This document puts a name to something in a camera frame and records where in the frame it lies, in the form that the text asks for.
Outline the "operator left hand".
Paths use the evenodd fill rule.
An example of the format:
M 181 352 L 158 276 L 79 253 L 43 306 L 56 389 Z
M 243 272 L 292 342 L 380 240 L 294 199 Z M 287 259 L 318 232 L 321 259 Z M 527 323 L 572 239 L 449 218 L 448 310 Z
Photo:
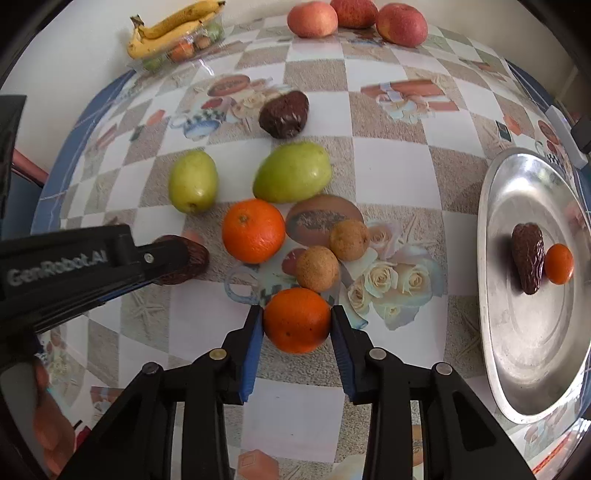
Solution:
M 42 447 L 50 477 L 55 479 L 74 453 L 75 432 L 48 392 L 49 376 L 38 358 L 33 367 L 38 391 L 33 431 Z

